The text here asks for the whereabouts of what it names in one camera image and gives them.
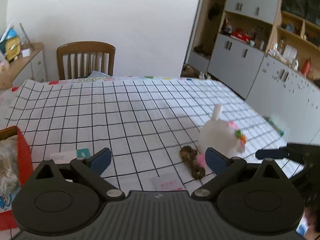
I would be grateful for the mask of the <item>white plush bunny toy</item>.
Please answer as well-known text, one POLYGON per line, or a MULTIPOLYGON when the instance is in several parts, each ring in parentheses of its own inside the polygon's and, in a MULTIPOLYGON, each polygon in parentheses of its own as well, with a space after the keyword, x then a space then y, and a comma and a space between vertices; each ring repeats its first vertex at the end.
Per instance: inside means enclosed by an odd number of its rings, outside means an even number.
POLYGON ((211 147, 231 158, 245 152, 247 139, 233 121, 220 119, 222 105, 215 105, 212 116, 202 126, 198 138, 200 154, 211 147))

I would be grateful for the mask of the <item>brown scrunchie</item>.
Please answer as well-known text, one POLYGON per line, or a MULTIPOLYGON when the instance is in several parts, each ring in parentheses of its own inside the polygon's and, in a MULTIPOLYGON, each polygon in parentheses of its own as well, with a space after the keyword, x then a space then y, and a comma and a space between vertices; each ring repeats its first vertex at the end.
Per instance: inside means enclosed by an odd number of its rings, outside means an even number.
POLYGON ((206 175, 204 155, 198 154, 196 149, 193 149, 191 146, 182 147, 180 149, 180 158, 190 168, 194 179, 201 180, 206 175))

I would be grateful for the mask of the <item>clear labubu plastic bag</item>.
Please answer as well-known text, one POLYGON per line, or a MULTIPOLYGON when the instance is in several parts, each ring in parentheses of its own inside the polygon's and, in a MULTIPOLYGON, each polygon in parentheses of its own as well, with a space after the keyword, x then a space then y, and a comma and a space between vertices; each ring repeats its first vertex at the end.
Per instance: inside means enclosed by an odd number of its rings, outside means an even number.
POLYGON ((16 193, 2 194, 0 196, 0 213, 10 211, 12 209, 12 201, 14 200, 16 193))

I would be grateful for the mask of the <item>beige drawstring cloth bag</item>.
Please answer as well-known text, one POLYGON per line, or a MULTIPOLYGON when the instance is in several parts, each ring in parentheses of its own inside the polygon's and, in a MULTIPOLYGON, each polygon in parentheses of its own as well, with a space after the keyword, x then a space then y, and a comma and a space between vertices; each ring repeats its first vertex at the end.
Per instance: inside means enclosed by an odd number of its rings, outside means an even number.
POLYGON ((11 194, 16 189, 18 180, 18 142, 17 135, 1 140, 1 195, 11 194))

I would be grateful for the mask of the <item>teal white cartoon tissue pack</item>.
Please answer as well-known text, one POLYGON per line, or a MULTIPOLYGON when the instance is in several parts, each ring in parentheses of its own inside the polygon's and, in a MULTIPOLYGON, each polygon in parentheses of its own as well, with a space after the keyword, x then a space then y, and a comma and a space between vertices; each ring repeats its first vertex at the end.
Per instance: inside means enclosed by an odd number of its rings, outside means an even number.
POLYGON ((88 159, 92 156, 88 148, 82 148, 78 150, 68 151, 68 152, 59 152, 50 154, 50 158, 56 164, 68 164, 73 159, 76 158, 85 158, 88 159))

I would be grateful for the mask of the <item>pink small packet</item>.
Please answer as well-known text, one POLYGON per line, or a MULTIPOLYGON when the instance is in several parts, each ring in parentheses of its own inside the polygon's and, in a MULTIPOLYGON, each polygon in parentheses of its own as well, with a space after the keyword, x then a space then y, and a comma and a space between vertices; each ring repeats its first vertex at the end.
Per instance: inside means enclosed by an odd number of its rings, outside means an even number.
POLYGON ((164 174, 152 180, 157 191, 183 191, 184 185, 175 174, 164 174))

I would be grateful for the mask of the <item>black white grid tablecloth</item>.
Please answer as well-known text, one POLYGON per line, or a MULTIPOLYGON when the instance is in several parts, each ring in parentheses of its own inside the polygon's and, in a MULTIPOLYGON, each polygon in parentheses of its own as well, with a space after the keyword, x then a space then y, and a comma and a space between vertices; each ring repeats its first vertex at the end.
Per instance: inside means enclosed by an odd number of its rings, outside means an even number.
POLYGON ((198 148, 200 128, 216 104, 221 119, 233 121, 247 137, 242 157, 285 145, 281 136, 223 84, 196 79, 25 81, 1 96, 1 128, 17 126, 31 148, 36 167, 50 154, 109 147, 112 161, 102 176, 127 195, 110 203, 89 226, 65 239, 252 239, 221 220, 207 203, 189 193, 214 177, 192 178, 178 153, 198 148), (183 191, 157 191, 152 180, 175 174, 183 191))

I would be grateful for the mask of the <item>red gold storage box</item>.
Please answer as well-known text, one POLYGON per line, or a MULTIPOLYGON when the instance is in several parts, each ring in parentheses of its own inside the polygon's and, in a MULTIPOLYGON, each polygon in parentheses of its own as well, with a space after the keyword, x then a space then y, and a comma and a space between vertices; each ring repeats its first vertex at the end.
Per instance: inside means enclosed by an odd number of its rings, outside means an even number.
POLYGON ((1 230, 17 227, 12 202, 33 172, 30 147, 20 129, 1 130, 1 230))

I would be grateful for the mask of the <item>brown wooden chair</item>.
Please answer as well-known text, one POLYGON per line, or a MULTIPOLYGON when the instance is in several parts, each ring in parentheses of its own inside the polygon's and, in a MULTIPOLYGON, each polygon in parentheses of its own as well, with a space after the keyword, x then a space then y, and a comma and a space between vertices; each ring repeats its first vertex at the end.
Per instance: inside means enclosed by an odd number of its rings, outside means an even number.
POLYGON ((93 71, 113 75, 115 46, 98 41, 71 42, 56 50, 60 80, 88 77, 93 71))

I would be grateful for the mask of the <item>wooden white drawer sideboard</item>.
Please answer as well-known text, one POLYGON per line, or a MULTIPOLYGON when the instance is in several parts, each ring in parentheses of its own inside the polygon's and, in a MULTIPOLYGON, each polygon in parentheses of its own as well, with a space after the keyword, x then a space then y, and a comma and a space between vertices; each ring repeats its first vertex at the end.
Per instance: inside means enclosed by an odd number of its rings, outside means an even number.
POLYGON ((26 80, 47 82, 43 43, 35 43, 34 48, 29 57, 19 56, 16 61, 10 63, 10 69, 1 74, 1 91, 19 87, 26 80))

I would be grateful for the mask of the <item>yellow blue toy clock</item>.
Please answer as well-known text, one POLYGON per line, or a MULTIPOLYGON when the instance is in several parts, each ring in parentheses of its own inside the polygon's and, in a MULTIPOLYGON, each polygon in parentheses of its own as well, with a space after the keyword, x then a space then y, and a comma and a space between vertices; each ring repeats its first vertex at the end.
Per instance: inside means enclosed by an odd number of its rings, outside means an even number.
POLYGON ((4 41, 1 42, 1 52, 9 62, 20 55, 20 37, 17 35, 14 29, 11 28, 8 31, 4 41))

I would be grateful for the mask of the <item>grey wooden wall cabinet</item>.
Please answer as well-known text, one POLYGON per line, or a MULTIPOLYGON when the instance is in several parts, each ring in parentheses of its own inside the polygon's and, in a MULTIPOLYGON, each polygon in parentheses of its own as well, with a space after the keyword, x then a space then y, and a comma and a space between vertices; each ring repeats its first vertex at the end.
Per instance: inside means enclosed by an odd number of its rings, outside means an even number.
POLYGON ((199 0, 185 62, 285 140, 319 143, 319 0, 199 0))

